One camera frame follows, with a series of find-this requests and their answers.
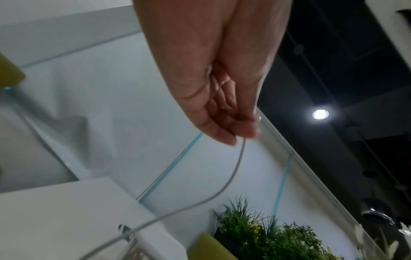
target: green plant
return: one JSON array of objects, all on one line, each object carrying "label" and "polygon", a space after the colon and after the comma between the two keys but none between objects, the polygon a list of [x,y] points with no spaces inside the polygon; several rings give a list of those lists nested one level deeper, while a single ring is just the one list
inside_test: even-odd
[{"label": "green plant", "polygon": [[279,226],[275,217],[252,213],[244,197],[224,207],[223,212],[215,213],[221,235],[239,245],[252,260],[343,259],[325,250],[311,227],[296,223]]}]

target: yellow object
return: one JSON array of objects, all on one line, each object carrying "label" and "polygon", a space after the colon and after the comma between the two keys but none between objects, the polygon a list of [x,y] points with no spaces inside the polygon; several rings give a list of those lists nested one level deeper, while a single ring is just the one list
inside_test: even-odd
[{"label": "yellow object", "polygon": [[26,75],[0,53],[0,90],[20,83]]},{"label": "yellow object", "polygon": [[204,233],[193,249],[188,252],[188,260],[238,260],[212,236]]}]

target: recessed light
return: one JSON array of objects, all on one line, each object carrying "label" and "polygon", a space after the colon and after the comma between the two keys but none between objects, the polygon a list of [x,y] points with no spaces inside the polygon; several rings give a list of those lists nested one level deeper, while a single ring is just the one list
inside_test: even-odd
[{"label": "recessed light", "polygon": [[313,117],[315,119],[324,119],[324,118],[327,118],[329,115],[330,113],[325,109],[318,109],[318,110],[315,110],[313,113]]}]

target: planter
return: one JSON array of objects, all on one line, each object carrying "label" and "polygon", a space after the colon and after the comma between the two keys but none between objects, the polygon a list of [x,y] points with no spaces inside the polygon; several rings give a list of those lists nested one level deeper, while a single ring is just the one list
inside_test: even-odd
[{"label": "planter", "polygon": [[248,258],[243,252],[241,252],[241,246],[236,242],[224,237],[219,230],[214,234],[215,240],[222,244],[230,253],[232,253],[238,260],[252,260]]}]

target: dark ceiling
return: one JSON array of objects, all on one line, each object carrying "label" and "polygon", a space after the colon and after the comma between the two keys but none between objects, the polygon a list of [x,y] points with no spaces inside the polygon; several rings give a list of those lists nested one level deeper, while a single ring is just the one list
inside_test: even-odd
[{"label": "dark ceiling", "polygon": [[[329,118],[310,118],[324,105]],[[411,218],[411,189],[395,189],[411,187],[411,72],[364,1],[294,0],[258,106],[372,237],[364,170],[377,172],[376,196],[395,216]]]}]

